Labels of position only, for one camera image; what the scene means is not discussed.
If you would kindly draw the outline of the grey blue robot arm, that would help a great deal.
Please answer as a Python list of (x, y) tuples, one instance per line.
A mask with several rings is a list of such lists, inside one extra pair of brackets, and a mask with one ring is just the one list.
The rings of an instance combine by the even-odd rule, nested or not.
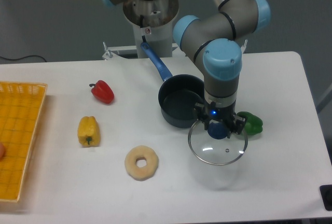
[(169, 55), (172, 43), (191, 59), (204, 77), (204, 104), (195, 112), (205, 125), (222, 122), (240, 134), (246, 119), (235, 111), (242, 51), (236, 39), (266, 27), (271, 11), (266, 0), (214, 0), (218, 12), (205, 20), (188, 15), (179, 20), (178, 0), (102, 0), (123, 5), (134, 29), (136, 45), (151, 43)]

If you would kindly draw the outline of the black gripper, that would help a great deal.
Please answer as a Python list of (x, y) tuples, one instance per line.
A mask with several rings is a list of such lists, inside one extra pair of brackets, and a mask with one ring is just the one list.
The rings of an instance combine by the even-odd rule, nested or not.
[(203, 123), (204, 130), (207, 131), (211, 120), (223, 122), (228, 126), (228, 138), (232, 133), (240, 135), (244, 130), (246, 118), (235, 114), (234, 108), (236, 101), (228, 106), (219, 106), (216, 102), (204, 104), (195, 103), (193, 107), (193, 114), (196, 117), (197, 123)]

